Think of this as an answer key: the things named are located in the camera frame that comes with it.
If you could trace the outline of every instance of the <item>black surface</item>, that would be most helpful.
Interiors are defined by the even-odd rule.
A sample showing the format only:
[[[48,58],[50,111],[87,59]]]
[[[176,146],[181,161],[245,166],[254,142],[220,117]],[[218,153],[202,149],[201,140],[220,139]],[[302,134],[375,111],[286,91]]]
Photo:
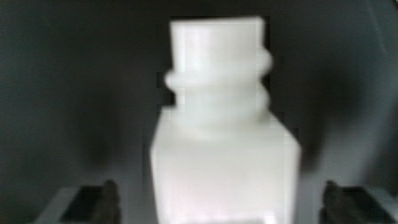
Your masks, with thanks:
[[[89,222],[96,211],[97,201],[101,199],[101,187],[82,187],[60,222]]]

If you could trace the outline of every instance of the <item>white plastic object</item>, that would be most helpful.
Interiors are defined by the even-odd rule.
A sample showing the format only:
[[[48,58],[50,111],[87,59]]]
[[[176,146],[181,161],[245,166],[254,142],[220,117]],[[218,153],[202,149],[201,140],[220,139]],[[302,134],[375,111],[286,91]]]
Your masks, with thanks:
[[[170,23],[176,106],[151,148],[160,224],[291,224],[298,144],[259,83],[259,17]]]

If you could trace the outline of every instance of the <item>black background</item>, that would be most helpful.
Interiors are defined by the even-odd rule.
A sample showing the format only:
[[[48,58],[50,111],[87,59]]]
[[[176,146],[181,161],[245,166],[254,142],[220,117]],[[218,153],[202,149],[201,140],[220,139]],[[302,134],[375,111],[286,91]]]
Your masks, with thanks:
[[[156,223],[147,149],[179,18],[268,21],[270,108],[304,148],[296,223],[316,223],[327,179],[394,193],[396,13],[392,0],[2,1],[0,223],[108,178],[124,223]]]

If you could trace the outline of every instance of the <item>white figurine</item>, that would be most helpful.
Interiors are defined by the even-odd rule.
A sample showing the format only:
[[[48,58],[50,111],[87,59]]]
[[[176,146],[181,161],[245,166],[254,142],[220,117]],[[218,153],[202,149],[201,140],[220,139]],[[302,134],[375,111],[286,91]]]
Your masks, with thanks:
[[[174,70],[151,149],[160,224],[291,224],[298,144],[268,111],[259,17],[170,23]]]

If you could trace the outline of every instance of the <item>gray wall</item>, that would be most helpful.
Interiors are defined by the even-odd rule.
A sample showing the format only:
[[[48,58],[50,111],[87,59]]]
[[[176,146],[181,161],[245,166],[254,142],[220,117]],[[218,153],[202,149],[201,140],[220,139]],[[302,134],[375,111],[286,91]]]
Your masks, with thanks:
[[[325,180],[398,191],[392,1],[0,3],[0,223],[34,220],[57,189],[117,181],[126,223],[154,223],[147,148],[172,103],[170,19],[261,15],[272,111],[304,147],[298,224]]]

